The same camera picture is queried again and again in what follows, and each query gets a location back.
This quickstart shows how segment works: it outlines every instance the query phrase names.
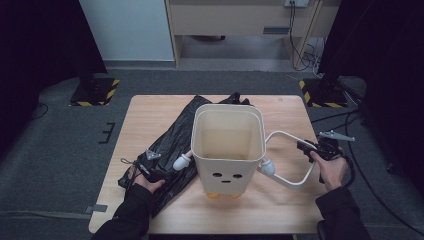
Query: black garbage bag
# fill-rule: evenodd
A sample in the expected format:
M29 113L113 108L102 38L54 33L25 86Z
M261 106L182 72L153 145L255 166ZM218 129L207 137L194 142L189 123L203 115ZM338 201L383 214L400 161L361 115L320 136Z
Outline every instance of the black garbage bag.
M170 128L145 152L140 154L133 163L150 182L156 182L160 179L165 179L166 181L165 184L154 193L155 202L151 213L152 217L155 217L198 173L193 157L188 167L180 171L175 171L173 169L173 164L181 154L185 154L190 150L196 110L200 106L208 103L212 102L202 96L195 96L183 109ZM248 99L240 102L240 94L237 92L219 103L250 105ZM128 193L129 186L132 185L133 181L133 179L129 179L127 175L128 171L124 174L123 178L118 181L121 187L127 189L126 193Z

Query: sleeve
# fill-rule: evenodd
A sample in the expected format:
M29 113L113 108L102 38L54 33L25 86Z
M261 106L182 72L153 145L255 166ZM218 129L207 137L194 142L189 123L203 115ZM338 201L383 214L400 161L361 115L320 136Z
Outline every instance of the sleeve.
M93 235L92 240L139 240L149 229L153 195L146 188L135 184L113 218L105 222Z
M339 187L316 199L325 219L326 240L371 239L360 219L360 210L347 188Z

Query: black cable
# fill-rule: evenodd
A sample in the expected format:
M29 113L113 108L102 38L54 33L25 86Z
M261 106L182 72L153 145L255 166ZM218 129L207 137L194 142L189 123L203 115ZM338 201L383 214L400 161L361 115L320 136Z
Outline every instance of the black cable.
M345 123L348 122L350 114L348 114L346 116L345 119ZM345 124L345 132L346 135L349 136L349 132L348 132L348 128L347 128L347 124ZM394 218L396 218L399 222L401 222L402 224L404 224L406 227L410 228L411 230L417 232L418 234L420 234L421 236L424 236L424 233L419 231L418 229L414 228L412 225L410 225L409 223L407 223L405 220L403 220L401 217L399 217L393 210L391 210L384 202L383 200L380 198L380 196L374 191L374 188L371 186L370 182L368 181L368 179L366 178L364 172L362 172L362 169L360 168L358 162L356 161L356 157L355 154L353 153L353 149L352 149L352 145L350 144L350 142L348 142L348 146L349 146L349 150L350 153L352 155L352 159L353 162L356 165L356 168L358 169L359 173L361 174L362 178L365 181L365 184L367 185L367 187L370 189L371 193L374 195L374 197L377 199L377 201L381 204L381 206L383 206L387 212L389 212Z
M295 66L294 66L294 64L292 64L292 67L293 67L293 69L294 70L296 70L296 71L303 71L303 70L305 70L305 69L307 69L308 67L309 67L309 65L310 65L310 61L308 61L308 65L306 65L304 62L303 62L303 57L301 57L300 56L300 53L299 53L299 51L297 51L297 48L294 46L294 43L293 43L293 36L292 36L292 30L293 30L293 26L294 26L294 18L295 18L295 15L296 15L296 4L295 4L295 2L294 1L290 1L290 31L289 31L289 38L290 38L290 44L291 44L291 46L292 46L292 48L293 48L293 51L292 51L292 59L293 59L293 61L294 61L294 53L296 52L296 54L297 54L297 56L299 57L299 59L300 59L300 61L301 61L301 63L303 64L303 66L305 66L304 68L302 68L302 69L297 69Z
M350 114L350 113L356 113L356 112L359 112L359 109L356 109L356 110L353 110L353 111L350 111L350 112L344 112L344 113L339 113L339 114L336 114L336 115L331 115L331 116L328 116L328 117L319 118L319 119L311 121L311 123L316 123L316 122L319 122L319 121L322 121L322 120L326 120L326 119L330 119L330 118L334 118L334 117L338 117L338 116L343 116L343 115Z

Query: metal bracket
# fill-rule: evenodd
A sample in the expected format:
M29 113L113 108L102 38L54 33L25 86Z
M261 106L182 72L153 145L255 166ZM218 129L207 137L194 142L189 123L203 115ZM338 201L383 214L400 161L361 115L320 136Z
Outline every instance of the metal bracket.
M146 150L146 156L147 156L147 160L149 161L155 160L161 157L160 153L155 153L153 151L150 151L149 149Z
M319 135L322 137L336 139L336 140L343 140L343 141L349 141L349 142L355 141L354 137L348 137L340 133L336 133L333 130L331 130L330 132L320 132Z

